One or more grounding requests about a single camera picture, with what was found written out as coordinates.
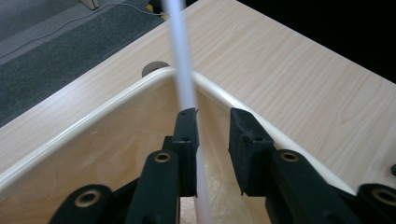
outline gray carpet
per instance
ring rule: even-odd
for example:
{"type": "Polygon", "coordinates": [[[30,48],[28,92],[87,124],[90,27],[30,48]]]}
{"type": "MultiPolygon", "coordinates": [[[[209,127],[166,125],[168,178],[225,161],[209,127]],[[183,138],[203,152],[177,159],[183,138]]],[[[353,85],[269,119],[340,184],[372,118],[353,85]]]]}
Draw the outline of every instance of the gray carpet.
{"type": "MultiPolygon", "coordinates": [[[[148,1],[127,0],[145,9],[148,1]]],[[[0,127],[37,105],[163,20],[115,6],[0,66],[0,127]]]]}

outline metal rivet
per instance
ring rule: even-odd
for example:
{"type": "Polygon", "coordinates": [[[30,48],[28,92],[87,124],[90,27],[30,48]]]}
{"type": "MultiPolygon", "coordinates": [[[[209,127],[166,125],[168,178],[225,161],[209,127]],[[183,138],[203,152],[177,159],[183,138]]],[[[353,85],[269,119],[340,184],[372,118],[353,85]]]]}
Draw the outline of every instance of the metal rivet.
{"type": "Polygon", "coordinates": [[[160,153],[154,157],[154,160],[157,162],[167,162],[171,160],[171,155],[168,153],[160,153]]]}
{"type": "Polygon", "coordinates": [[[296,154],[292,152],[283,152],[280,154],[280,157],[285,161],[297,161],[300,159],[296,154]]]}
{"type": "Polygon", "coordinates": [[[373,196],[382,203],[390,206],[396,206],[396,194],[388,189],[372,189],[373,196]]]}
{"type": "Polygon", "coordinates": [[[77,207],[89,207],[99,201],[101,193],[97,189],[89,189],[80,195],[75,200],[77,207]]]}

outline white plastic rod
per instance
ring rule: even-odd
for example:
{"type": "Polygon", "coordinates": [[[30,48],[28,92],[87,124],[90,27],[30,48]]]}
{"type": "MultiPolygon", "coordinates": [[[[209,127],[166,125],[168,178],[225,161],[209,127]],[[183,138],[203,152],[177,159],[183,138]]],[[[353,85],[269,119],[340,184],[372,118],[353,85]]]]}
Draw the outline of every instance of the white plastic rod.
{"type": "Polygon", "coordinates": [[[171,25],[173,52],[177,68],[177,91],[181,110],[196,107],[195,88],[187,29],[180,0],[163,0],[171,25]]]}
{"type": "MultiPolygon", "coordinates": [[[[195,88],[192,78],[192,65],[190,59],[190,45],[187,29],[182,12],[185,7],[181,0],[163,0],[163,6],[170,17],[171,34],[173,42],[174,58],[177,66],[177,94],[180,110],[197,107],[195,88]]],[[[195,215],[197,223],[211,223],[210,202],[207,194],[207,184],[204,168],[204,156],[199,147],[196,155],[197,160],[197,194],[194,198],[195,215]]]]}

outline white plastic tray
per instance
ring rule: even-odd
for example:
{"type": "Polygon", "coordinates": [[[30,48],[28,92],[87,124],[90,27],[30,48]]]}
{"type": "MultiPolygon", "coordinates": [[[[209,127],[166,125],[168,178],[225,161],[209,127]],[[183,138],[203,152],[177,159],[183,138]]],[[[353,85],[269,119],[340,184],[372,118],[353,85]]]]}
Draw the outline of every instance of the white plastic tray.
{"type": "MultiPolygon", "coordinates": [[[[0,223],[45,223],[75,189],[104,184],[113,190],[140,176],[147,155],[172,135],[178,112],[175,69],[156,70],[112,97],[0,175],[0,223]]],[[[214,223],[269,223],[264,198],[241,197],[228,149],[229,111],[251,112],[276,147],[305,155],[332,185],[353,190],[278,128],[203,75],[198,90],[200,140],[205,154],[214,223]]],[[[181,223],[194,223],[183,199],[181,223]]]]}

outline wooden table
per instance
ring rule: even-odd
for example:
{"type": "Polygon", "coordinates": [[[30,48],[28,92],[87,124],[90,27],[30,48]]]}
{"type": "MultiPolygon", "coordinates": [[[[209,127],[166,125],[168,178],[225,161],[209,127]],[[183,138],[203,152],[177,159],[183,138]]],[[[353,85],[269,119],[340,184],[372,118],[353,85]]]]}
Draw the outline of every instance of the wooden table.
{"type": "MultiPolygon", "coordinates": [[[[353,189],[396,187],[396,86],[231,0],[187,10],[195,70],[322,161],[353,189]]],[[[0,129],[0,172],[141,78],[174,64],[168,22],[0,129]]]]}

